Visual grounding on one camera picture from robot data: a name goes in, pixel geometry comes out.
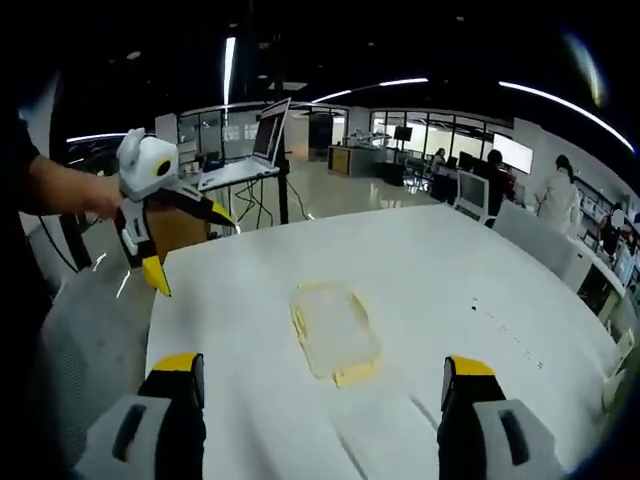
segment laptop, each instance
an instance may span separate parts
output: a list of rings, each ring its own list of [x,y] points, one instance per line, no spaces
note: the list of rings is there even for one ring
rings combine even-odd
[[[224,167],[217,170],[202,172],[198,190],[213,190],[273,175],[280,171],[280,168],[275,166],[275,162],[290,103],[291,98],[287,98],[262,110],[253,153],[226,163]]]

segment floor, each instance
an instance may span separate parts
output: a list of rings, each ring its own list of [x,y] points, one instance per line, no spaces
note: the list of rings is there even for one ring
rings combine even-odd
[[[424,185],[414,185],[411,180],[407,180],[404,187],[395,187],[377,178],[348,178],[330,173],[324,162],[292,163],[288,180],[289,222],[438,203],[424,191]],[[240,198],[249,198],[249,192],[243,192],[246,186],[237,185],[231,189],[231,211],[236,219],[243,215],[249,205]],[[260,228],[280,223],[277,180],[264,180],[262,188],[262,197],[259,184],[253,187],[253,195],[257,200],[262,198],[265,210],[260,211],[254,202],[254,206],[239,222],[241,232],[256,230],[258,220]],[[226,191],[220,192],[220,195],[229,198]],[[127,305],[141,323],[148,324],[155,291],[146,284],[141,271],[129,270],[113,222],[98,222],[83,234],[83,240],[94,261],[93,270],[99,275],[105,290],[112,293],[118,302]]]

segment person's hand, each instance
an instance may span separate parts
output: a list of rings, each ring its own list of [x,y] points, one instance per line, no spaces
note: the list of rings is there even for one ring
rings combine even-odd
[[[87,183],[86,209],[102,218],[116,218],[118,207],[123,200],[118,176],[93,176]]]

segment black ceiling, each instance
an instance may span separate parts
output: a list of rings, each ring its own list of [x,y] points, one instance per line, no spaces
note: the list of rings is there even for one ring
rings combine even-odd
[[[221,104],[224,42],[233,35],[231,103],[271,98],[268,86],[278,76],[308,84],[292,93],[298,100],[427,77],[426,84],[371,88],[335,103],[527,118],[593,153],[639,189],[637,160],[612,135],[565,107],[497,84],[512,81],[557,95],[640,144],[628,57],[636,43],[632,15],[602,7],[587,14],[584,6],[546,13],[514,6],[506,16],[466,7],[436,12],[429,5],[244,0],[116,2],[99,10],[55,6],[38,18],[23,13],[16,22],[30,19],[28,41],[4,43],[16,85],[26,95],[38,78],[61,71],[57,118],[68,136],[151,126],[158,114]],[[584,41],[605,79],[603,106],[595,105],[563,40],[569,33]],[[140,57],[128,60],[133,51]]]

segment white table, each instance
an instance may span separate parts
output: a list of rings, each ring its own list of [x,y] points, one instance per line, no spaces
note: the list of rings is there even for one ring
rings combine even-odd
[[[147,371],[204,353],[204,478],[357,480],[343,445],[369,480],[437,478],[428,417],[440,421],[450,354],[493,367],[566,467],[595,441],[612,339],[555,275],[447,206],[243,233],[172,252],[165,270],[173,297],[156,296]],[[370,384],[337,389],[309,371],[288,301],[322,279],[368,310],[383,345]]]

